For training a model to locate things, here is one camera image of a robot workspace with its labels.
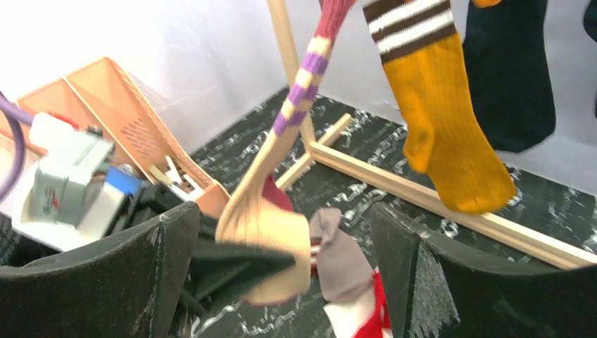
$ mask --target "red fabric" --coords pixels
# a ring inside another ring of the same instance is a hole
[[[69,125],[72,125],[73,128],[75,128],[76,130],[79,129],[79,125],[72,119],[72,118],[67,118],[64,115],[58,114],[58,113],[52,113],[52,112],[48,112],[48,115],[51,115],[59,120],[61,120],[62,122],[66,122]]]
[[[273,174],[270,174],[265,180],[265,186],[263,187],[263,197],[274,203],[278,208],[284,209],[286,211],[293,211],[290,199],[285,192],[277,187],[276,182],[274,182]]]
[[[382,338],[382,329],[391,329],[386,293],[379,272],[373,273],[375,309],[371,318],[356,332],[354,338]]]
[[[335,41],[340,25],[355,0],[320,0],[319,3],[322,13],[315,35]]]

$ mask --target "striped sock cuff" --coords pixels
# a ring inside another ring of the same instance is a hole
[[[383,63],[456,33],[450,0],[377,0],[363,11]]]

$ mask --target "wooden rack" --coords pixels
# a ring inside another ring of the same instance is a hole
[[[295,74],[299,71],[300,63],[296,54],[286,3],[284,0],[268,0],[268,6],[284,69],[291,87]],[[316,161],[558,268],[573,269],[597,263],[597,256],[592,253],[497,215],[491,213],[467,215],[449,210],[442,204],[433,189],[330,148],[329,146],[350,124],[351,116],[344,114],[321,138],[315,139],[313,121],[307,115],[301,126],[305,154],[278,179],[278,187],[286,189],[292,185],[308,169],[308,166]]]

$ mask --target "black and white marble surface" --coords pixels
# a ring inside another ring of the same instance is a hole
[[[286,90],[282,90],[270,100],[255,107],[238,123],[197,151],[193,155],[195,161],[229,191],[233,191],[265,140],[286,93]],[[427,177],[414,173],[406,163],[402,153],[406,138],[404,126],[319,96],[311,112],[317,136],[323,134],[326,128],[334,124],[344,113],[353,116],[353,123],[333,146],[336,150],[432,187]],[[303,147],[298,141],[279,167],[277,175],[290,168],[302,153]],[[568,244],[597,252],[597,203],[594,196],[517,168],[509,168],[509,171],[518,195],[497,214]],[[294,210],[303,213],[307,218],[321,207],[340,208],[344,212],[341,228],[358,241],[372,266],[377,265],[377,258],[372,250],[368,215],[369,207],[376,201],[390,203],[428,227],[489,254],[511,261],[543,264],[535,258],[321,164],[313,165],[287,194],[292,200]],[[319,283],[313,278],[310,291],[290,303],[265,308],[230,304],[214,318],[202,323],[196,320],[192,336],[334,338],[322,309],[324,304]]]

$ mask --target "peach plastic crate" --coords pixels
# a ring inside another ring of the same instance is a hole
[[[165,157],[170,156],[203,189],[196,203],[212,217],[220,215],[230,197],[187,155],[131,77],[107,57],[24,96],[17,104],[31,114],[51,111],[81,127],[100,127],[104,137],[116,143],[115,164],[130,164],[152,182],[157,179],[149,168],[155,165],[165,171]],[[10,135],[4,119],[2,123],[0,132]]]

